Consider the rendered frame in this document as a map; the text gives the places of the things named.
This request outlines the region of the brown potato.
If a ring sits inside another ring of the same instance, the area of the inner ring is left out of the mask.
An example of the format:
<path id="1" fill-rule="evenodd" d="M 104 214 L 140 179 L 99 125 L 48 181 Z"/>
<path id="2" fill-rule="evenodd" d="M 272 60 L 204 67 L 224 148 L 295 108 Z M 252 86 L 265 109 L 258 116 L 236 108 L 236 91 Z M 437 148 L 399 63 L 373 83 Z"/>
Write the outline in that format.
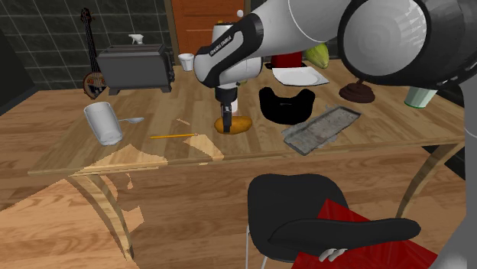
<path id="1" fill-rule="evenodd" d="M 224 131 L 223 118 L 216 119 L 214 123 L 215 129 L 220 134 L 236 135 L 247 131 L 252 126 L 252 119 L 248 116 L 232 116 L 232 125 L 229 128 L 229 132 Z"/>

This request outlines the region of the small white cup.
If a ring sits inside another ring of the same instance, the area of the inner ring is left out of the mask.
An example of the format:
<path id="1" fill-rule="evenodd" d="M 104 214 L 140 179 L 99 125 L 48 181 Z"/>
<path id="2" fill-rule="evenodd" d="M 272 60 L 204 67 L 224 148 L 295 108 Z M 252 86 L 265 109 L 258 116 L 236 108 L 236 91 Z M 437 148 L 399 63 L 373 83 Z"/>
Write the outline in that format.
<path id="1" fill-rule="evenodd" d="M 192 53 L 181 53 L 178 55 L 178 59 L 184 71 L 188 72 L 193 70 L 194 58 L 195 56 Z"/>

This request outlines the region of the black bowl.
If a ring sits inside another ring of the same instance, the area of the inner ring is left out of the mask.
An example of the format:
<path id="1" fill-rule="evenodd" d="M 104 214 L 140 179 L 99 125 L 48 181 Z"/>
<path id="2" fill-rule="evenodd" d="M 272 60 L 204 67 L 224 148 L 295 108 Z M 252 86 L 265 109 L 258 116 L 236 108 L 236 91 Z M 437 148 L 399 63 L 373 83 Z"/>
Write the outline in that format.
<path id="1" fill-rule="evenodd" d="M 264 87 L 259 91 L 263 116 L 277 124 L 296 125 L 305 122 L 312 114 L 316 96 L 309 89 L 302 89 L 294 97 L 276 96 L 273 89 Z"/>

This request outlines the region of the white container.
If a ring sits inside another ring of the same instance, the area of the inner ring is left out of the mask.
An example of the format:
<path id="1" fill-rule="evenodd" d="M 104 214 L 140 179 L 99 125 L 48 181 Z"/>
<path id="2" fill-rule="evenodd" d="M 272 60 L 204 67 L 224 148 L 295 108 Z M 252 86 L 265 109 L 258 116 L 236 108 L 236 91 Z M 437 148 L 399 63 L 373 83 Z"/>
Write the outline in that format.
<path id="1" fill-rule="evenodd" d="M 233 24 L 234 22 L 218 21 L 213 26 L 212 42 L 215 42 L 224 32 L 226 32 L 231 26 L 233 26 Z"/>

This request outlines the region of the yellow pencil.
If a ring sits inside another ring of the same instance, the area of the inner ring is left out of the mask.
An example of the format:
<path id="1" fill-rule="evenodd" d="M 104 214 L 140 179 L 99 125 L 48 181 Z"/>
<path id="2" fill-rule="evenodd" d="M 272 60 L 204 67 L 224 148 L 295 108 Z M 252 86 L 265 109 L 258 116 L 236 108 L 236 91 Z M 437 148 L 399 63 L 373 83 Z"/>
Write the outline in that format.
<path id="1" fill-rule="evenodd" d="M 162 138 L 188 138 L 198 136 L 198 133 L 192 134 L 168 134 L 168 135 L 158 135 L 158 136 L 150 136 L 149 139 L 162 139 Z"/>

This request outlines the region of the wooden table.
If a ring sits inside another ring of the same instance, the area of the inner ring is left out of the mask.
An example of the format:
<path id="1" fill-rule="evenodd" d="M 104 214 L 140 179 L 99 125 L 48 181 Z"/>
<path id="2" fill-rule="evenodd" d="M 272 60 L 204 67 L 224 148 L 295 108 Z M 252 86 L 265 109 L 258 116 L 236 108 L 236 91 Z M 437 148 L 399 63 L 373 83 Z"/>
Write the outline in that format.
<path id="1" fill-rule="evenodd" d="M 374 86 L 374 102 L 352 105 L 362 113 L 356 122 L 334 142 L 303 156 L 284 143 L 283 127 L 261 113 L 258 92 L 262 87 L 270 86 L 280 96 L 297 93 L 297 88 L 281 85 L 270 70 L 263 70 L 239 89 L 239 111 L 252 119 L 251 128 L 241 134 L 218 133 L 213 126 L 219 115 L 213 91 L 201 86 L 191 72 L 176 68 L 175 73 L 169 93 L 132 89 L 116 96 L 101 95 L 118 118 L 144 117 L 136 125 L 122 124 L 119 143 L 102 146 L 86 118 L 80 116 L 31 168 L 31 175 L 58 175 L 75 183 L 95 206 L 126 258 L 132 256 L 132 242 L 107 184 L 109 174 L 208 166 L 224 181 L 231 176 L 229 168 L 233 164 L 247 174 L 259 167 L 270 167 L 275 173 L 296 173 L 299 163 L 315 164 L 334 154 L 433 145 L 436 150 L 411 179 L 401 200 L 397 213 L 403 216 L 438 167 L 464 145 L 461 107 L 436 97 L 426 108 L 413 109 L 404 104 L 406 88 Z M 192 133 L 199 135 L 149 139 Z"/>

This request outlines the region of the red box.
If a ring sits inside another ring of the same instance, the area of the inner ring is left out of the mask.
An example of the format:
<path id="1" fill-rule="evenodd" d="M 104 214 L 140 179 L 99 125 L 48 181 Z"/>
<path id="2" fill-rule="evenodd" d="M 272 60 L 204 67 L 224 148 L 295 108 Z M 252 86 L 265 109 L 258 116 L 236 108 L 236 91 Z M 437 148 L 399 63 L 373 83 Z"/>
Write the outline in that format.
<path id="1" fill-rule="evenodd" d="M 273 68 L 294 68 L 302 66 L 302 52 L 274 55 L 271 57 Z"/>

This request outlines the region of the orange wooden door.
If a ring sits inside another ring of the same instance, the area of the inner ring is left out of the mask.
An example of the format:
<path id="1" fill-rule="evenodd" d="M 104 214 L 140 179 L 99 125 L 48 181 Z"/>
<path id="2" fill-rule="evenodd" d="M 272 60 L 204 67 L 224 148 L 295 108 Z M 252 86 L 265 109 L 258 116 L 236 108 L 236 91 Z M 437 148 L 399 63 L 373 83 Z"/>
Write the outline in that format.
<path id="1" fill-rule="evenodd" d="M 164 0 L 176 65 L 181 53 L 195 54 L 212 40 L 213 26 L 235 22 L 237 11 L 251 11 L 251 0 Z"/>

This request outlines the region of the grey toaster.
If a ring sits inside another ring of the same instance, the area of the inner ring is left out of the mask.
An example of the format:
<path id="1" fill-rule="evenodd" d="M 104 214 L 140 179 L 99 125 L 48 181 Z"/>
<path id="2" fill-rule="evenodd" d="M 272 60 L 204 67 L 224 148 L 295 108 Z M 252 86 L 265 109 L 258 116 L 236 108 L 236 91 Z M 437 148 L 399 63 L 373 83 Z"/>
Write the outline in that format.
<path id="1" fill-rule="evenodd" d="M 96 58 L 110 96 L 122 89 L 171 92 L 175 80 L 172 59 L 163 44 L 112 45 Z"/>

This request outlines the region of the yellow-green fruit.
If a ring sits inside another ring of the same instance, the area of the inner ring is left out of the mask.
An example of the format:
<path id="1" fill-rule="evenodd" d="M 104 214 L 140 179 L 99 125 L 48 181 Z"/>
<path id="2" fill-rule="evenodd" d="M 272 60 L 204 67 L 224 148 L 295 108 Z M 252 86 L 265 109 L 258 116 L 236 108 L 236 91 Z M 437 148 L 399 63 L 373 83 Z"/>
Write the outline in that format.
<path id="1" fill-rule="evenodd" d="M 306 50 L 305 57 L 321 69 L 326 69 L 329 66 L 329 51 L 325 43 Z"/>

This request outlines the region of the grey rectangular tray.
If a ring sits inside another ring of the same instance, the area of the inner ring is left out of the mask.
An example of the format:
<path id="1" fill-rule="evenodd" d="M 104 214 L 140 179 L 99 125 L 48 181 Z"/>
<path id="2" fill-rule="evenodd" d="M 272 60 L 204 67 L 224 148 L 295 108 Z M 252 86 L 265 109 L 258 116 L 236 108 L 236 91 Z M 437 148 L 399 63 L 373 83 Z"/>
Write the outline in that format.
<path id="1" fill-rule="evenodd" d="M 342 105 L 327 108 L 323 114 L 313 117 L 308 122 L 283 130 L 284 143 L 297 153 L 306 156 L 314 149 L 335 141 L 337 134 L 349 127 L 361 115 L 361 112 Z"/>

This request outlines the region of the black chair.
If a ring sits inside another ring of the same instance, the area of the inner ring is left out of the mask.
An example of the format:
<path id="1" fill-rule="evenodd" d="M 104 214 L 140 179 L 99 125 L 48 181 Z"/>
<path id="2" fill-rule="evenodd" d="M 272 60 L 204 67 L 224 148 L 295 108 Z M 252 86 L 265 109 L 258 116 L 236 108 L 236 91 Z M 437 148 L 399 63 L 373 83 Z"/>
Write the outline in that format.
<path id="1" fill-rule="evenodd" d="M 319 174 L 262 174 L 248 187 L 248 231 L 253 244 L 272 259 L 292 263 L 300 252 L 335 261 L 346 251 L 419 235 L 406 218 L 346 222 L 320 219 L 325 201 L 348 209 L 341 189 Z"/>

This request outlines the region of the brown round stand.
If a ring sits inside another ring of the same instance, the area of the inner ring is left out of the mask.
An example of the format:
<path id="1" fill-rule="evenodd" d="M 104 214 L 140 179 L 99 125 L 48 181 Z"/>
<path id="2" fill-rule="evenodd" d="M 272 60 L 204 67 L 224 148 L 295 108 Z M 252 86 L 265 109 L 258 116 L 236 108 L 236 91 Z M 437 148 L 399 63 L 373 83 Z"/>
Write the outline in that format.
<path id="1" fill-rule="evenodd" d="M 362 79 L 341 88 L 339 95 L 345 100 L 356 103 L 371 103 L 375 100 L 372 88 L 365 85 Z"/>

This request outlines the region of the dark banjo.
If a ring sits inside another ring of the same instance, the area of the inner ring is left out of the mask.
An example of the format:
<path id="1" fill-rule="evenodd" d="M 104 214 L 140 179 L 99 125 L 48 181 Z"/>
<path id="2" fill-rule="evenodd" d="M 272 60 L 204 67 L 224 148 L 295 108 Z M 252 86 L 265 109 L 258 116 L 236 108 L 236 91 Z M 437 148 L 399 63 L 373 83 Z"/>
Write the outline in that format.
<path id="1" fill-rule="evenodd" d="M 96 59 L 96 46 L 90 27 L 93 20 L 90 10 L 88 8 L 83 8 L 81 10 L 80 18 L 86 32 L 86 44 L 88 47 L 88 56 L 91 67 L 91 72 L 83 78 L 83 91 L 91 99 L 96 99 L 106 89 L 106 84 Z"/>

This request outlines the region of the pale green cup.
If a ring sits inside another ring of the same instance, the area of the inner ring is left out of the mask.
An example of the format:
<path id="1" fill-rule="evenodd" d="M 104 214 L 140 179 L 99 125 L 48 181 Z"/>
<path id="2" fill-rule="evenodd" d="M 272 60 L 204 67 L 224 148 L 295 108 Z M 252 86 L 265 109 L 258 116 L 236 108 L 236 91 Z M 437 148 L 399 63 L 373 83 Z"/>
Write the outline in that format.
<path id="1" fill-rule="evenodd" d="M 437 90 L 435 89 L 424 89 L 411 86 L 407 92 L 404 103 L 412 108 L 423 109 L 436 93 Z"/>

